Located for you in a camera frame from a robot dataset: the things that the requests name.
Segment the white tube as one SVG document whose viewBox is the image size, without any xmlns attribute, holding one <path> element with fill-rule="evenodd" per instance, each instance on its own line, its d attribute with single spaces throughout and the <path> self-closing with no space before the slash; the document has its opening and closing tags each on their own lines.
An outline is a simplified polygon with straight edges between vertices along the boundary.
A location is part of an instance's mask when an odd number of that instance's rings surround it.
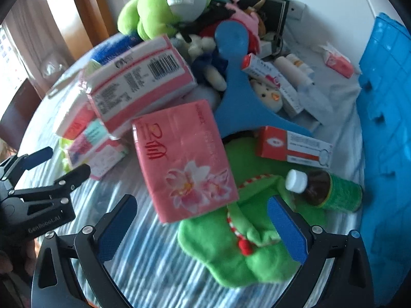
<svg viewBox="0 0 411 308">
<path fill-rule="evenodd" d="M 313 80 L 284 56 L 276 58 L 273 65 L 294 88 L 300 85 L 313 85 Z"/>
</svg>

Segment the dark wooden chair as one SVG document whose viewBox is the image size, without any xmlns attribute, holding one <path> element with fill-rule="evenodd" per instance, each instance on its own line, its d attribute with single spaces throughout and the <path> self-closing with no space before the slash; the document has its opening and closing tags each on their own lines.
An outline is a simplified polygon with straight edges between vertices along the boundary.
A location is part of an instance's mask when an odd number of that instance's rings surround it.
<svg viewBox="0 0 411 308">
<path fill-rule="evenodd" d="M 1 117 L 1 140 L 18 151 L 26 129 L 42 102 L 35 87 L 25 79 Z"/>
</svg>

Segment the clear blister pack box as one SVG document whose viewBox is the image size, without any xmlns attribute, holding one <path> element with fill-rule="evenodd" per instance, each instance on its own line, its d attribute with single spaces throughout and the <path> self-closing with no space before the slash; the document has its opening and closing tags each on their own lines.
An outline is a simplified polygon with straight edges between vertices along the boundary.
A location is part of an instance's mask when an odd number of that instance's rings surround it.
<svg viewBox="0 0 411 308">
<path fill-rule="evenodd" d="M 322 125 L 330 125 L 334 109 L 330 100 L 314 83 L 302 83 L 297 87 L 299 101 L 303 108 Z"/>
</svg>

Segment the small red white tissue pack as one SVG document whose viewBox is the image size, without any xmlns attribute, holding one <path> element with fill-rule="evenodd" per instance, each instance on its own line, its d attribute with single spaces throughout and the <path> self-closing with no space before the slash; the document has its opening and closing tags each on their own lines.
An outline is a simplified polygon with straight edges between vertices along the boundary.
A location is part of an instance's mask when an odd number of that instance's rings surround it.
<svg viewBox="0 0 411 308">
<path fill-rule="evenodd" d="M 68 93 L 71 104 L 64 102 L 58 108 L 53 131 L 62 138 L 74 140 L 96 118 L 96 114 L 84 90 L 75 85 Z"/>
</svg>

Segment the lime green plush toy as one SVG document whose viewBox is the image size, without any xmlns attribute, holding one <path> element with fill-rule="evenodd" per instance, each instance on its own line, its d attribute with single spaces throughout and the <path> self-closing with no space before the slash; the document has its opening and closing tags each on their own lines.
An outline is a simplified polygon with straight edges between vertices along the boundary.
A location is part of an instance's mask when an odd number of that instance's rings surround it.
<svg viewBox="0 0 411 308">
<path fill-rule="evenodd" d="M 136 31 L 142 40 L 174 36 L 179 24 L 197 20 L 211 0 L 130 0 L 120 11 L 117 27 L 128 35 Z"/>
</svg>

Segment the pink flower tissue pack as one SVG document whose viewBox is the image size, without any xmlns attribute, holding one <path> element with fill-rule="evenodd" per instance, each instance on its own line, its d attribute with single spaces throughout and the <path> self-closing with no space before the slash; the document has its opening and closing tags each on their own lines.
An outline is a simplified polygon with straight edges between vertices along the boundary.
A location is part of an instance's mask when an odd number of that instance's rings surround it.
<svg viewBox="0 0 411 308">
<path fill-rule="evenodd" d="M 143 115 L 132 126 L 139 165 L 161 223 L 195 218 L 238 200 L 206 100 Z"/>
</svg>

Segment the black box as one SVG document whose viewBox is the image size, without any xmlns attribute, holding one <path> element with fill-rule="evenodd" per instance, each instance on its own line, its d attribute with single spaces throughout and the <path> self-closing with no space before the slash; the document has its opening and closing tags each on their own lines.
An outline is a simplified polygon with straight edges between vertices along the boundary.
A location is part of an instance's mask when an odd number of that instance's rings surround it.
<svg viewBox="0 0 411 308">
<path fill-rule="evenodd" d="M 260 0 L 240 0 L 243 4 L 252 6 Z M 265 27 L 268 32 L 283 35 L 289 0 L 266 0 L 260 11 L 266 16 Z"/>
</svg>

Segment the pink teal small box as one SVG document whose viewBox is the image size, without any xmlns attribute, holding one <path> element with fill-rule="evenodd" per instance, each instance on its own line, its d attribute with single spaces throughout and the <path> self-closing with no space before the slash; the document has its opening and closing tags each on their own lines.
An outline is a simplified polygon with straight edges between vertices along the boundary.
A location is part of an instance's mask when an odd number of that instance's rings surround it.
<svg viewBox="0 0 411 308">
<path fill-rule="evenodd" d="M 98 119 L 92 121 L 66 149 L 70 169 L 87 164 L 94 180 L 101 180 L 127 154 L 127 147 L 119 140 L 112 140 Z"/>
</svg>

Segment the green plush hat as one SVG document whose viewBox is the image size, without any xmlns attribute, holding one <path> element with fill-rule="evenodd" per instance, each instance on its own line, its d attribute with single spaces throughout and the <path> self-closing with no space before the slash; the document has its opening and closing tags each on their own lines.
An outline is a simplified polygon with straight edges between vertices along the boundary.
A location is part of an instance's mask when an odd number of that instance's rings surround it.
<svg viewBox="0 0 411 308">
<path fill-rule="evenodd" d="M 325 212 L 294 196 L 284 186 L 293 165 L 256 155 L 255 138 L 225 146 L 239 199 L 204 216 L 184 220 L 178 229 L 183 251 L 201 262 L 225 287 L 277 283 L 299 267 L 289 255 L 267 214 L 267 201 L 281 196 L 310 225 L 325 226 Z"/>
</svg>

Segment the small white chick plush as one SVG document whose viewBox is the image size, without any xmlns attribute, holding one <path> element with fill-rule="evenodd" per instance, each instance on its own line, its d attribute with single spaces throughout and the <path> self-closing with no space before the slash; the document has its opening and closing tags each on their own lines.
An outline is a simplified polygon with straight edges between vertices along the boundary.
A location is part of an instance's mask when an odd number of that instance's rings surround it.
<svg viewBox="0 0 411 308">
<path fill-rule="evenodd" d="M 271 88 L 257 80 L 250 81 L 251 87 L 262 103 L 272 112 L 278 113 L 283 108 L 282 95 L 276 88 Z"/>
</svg>

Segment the large pink white tissue pack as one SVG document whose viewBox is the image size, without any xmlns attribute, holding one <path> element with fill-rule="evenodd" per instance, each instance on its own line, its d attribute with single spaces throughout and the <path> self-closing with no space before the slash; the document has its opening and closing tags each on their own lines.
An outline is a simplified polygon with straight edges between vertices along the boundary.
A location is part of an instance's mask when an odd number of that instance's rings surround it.
<svg viewBox="0 0 411 308">
<path fill-rule="evenodd" d="M 103 65 L 85 80 L 86 94 L 118 139 L 138 116 L 161 109 L 196 86 L 190 67 L 166 35 L 142 42 Z"/>
</svg>

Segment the blue plastic crate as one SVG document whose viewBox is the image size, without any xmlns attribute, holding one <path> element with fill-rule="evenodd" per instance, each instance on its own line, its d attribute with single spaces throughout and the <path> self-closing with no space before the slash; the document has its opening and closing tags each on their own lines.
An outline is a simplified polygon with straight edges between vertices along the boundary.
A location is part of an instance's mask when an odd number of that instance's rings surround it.
<svg viewBox="0 0 411 308">
<path fill-rule="evenodd" d="M 361 57 L 357 112 L 365 157 L 360 231 L 377 305 L 410 271 L 410 33 L 376 17 Z"/>
</svg>

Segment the pink plush toy in box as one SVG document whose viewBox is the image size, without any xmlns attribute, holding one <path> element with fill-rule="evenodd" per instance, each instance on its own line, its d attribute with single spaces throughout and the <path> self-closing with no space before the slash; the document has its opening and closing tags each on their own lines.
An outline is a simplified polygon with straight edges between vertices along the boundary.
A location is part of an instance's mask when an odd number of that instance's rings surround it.
<svg viewBox="0 0 411 308">
<path fill-rule="evenodd" d="M 223 21 L 241 23 L 248 32 L 248 52 L 260 54 L 260 19 L 255 11 L 243 11 L 231 0 L 210 0 L 206 12 L 197 21 L 201 37 L 214 37 L 217 27 Z"/>
</svg>

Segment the brown medicine bottle green label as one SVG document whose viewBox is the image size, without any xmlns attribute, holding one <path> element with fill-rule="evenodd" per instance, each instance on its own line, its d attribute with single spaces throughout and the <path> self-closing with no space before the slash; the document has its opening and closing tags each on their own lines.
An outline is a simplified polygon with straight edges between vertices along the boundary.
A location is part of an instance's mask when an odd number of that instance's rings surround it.
<svg viewBox="0 0 411 308">
<path fill-rule="evenodd" d="M 290 170 L 285 179 L 285 187 L 321 209 L 356 212 L 361 207 L 361 186 L 324 170 Z"/>
</svg>

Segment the long white pink box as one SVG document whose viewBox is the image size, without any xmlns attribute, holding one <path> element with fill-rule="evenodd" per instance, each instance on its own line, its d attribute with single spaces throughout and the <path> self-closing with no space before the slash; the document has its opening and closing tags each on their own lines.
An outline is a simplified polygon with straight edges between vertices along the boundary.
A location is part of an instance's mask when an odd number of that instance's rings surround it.
<svg viewBox="0 0 411 308">
<path fill-rule="evenodd" d="M 290 118 L 303 112 L 303 107 L 298 99 L 297 90 L 287 81 L 280 71 L 271 63 L 266 63 L 255 54 L 247 54 L 242 60 L 242 71 L 248 74 L 250 80 L 265 83 L 271 88 L 276 88 L 282 95 L 284 111 Z"/>
</svg>

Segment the small pink tissue packet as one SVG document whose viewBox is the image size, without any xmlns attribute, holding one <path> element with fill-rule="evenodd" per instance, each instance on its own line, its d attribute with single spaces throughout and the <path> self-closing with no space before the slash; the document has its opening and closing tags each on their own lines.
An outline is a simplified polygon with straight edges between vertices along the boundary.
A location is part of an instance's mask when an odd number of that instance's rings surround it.
<svg viewBox="0 0 411 308">
<path fill-rule="evenodd" d="M 329 42 L 319 46 L 326 66 L 349 79 L 354 75 L 354 67 L 350 60 Z"/>
</svg>

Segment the red white medicine box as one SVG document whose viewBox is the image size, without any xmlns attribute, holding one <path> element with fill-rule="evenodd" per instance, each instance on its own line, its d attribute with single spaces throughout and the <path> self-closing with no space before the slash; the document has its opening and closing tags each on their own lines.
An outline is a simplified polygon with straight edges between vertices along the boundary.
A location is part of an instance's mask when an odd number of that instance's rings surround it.
<svg viewBox="0 0 411 308">
<path fill-rule="evenodd" d="M 258 136 L 256 154 L 265 159 L 327 170 L 332 163 L 333 146 L 295 132 L 264 127 Z"/>
</svg>

